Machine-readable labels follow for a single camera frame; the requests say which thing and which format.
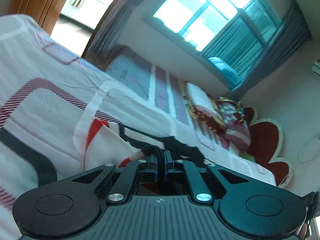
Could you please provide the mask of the red black striped white sweater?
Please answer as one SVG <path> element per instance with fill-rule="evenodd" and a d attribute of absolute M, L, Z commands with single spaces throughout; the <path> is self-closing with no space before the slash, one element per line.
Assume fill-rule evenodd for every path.
<path fill-rule="evenodd" d="M 204 156 L 197 147 L 181 143 L 175 137 L 157 137 L 137 129 L 94 119 L 87 135 L 84 169 L 112 163 L 125 167 L 138 159 L 150 159 L 151 151 L 169 151 L 173 160 L 188 160 L 198 167 L 205 167 Z"/>

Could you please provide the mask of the folded floral blanket stack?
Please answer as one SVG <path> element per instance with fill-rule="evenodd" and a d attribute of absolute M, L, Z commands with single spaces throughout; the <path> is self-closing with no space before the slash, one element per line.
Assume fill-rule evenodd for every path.
<path fill-rule="evenodd" d="M 240 102 L 228 98 L 212 98 L 193 83 L 184 84 L 185 103 L 190 116 L 221 141 L 223 148 L 234 146 L 240 154 L 246 153 L 251 135 Z"/>

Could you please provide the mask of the striped mattress sheet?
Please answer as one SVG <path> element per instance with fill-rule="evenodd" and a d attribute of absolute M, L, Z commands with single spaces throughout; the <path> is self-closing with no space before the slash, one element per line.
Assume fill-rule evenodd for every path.
<path fill-rule="evenodd" d="M 191 117 L 183 82 L 176 76 L 150 63 L 127 46 L 112 51 L 105 72 L 154 107 L 192 128 L 204 145 L 213 147 L 219 143 L 215 133 Z"/>

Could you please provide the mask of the red heart-shaped headboard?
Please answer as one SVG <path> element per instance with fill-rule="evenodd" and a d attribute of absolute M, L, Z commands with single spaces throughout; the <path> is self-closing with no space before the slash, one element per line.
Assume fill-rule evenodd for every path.
<path fill-rule="evenodd" d="M 284 142 L 281 125 L 273 119 L 258 119 L 258 111 L 253 107 L 244 108 L 244 116 L 251 144 L 247 152 L 240 156 L 271 171 L 276 185 L 285 188 L 293 177 L 293 165 L 279 156 Z"/>

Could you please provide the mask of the white pink patterned bed quilt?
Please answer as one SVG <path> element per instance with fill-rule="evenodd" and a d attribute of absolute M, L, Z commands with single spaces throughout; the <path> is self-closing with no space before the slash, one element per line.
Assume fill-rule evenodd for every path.
<path fill-rule="evenodd" d="M 25 192 L 85 171 L 85 146 L 94 119 L 157 137 L 173 136 L 218 163 L 271 185 L 272 172 L 213 147 L 121 82 L 54 42 L 27 15 L 1 17 L 1 239 L 18 239 L 12 217 Z"/>

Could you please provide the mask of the grey curtain by doorway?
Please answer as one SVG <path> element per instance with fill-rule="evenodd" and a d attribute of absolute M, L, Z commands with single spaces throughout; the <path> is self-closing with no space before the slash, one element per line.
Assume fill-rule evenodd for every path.
<path fill-rule="evenodd" d="M 107 61 L 134 9 L 144 0 L 113 0 L 95 28 L 82 57 L 98 66 Z"/>

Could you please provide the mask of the window with teal curtain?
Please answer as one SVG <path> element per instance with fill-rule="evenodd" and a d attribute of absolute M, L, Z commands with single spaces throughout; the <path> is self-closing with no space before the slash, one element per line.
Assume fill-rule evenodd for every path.
<path fill-rule="evenodd" d="M 282 22 L 268 0 L 162 0 L 145 21 L 229 89 L 252 70 Z"/>

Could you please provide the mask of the grey curtain right of window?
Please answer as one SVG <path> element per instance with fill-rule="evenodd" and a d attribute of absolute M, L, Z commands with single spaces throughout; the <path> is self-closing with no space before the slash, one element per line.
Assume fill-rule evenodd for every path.
<path fill-rule="evenodd" d="M 255 61 L 254 67 L 226 96 L 239 101 L 251 88 L 275 72 L 310 39 L 311 33 L 307 22 L 295 2 L 286 13 L 270 44 Z"/>

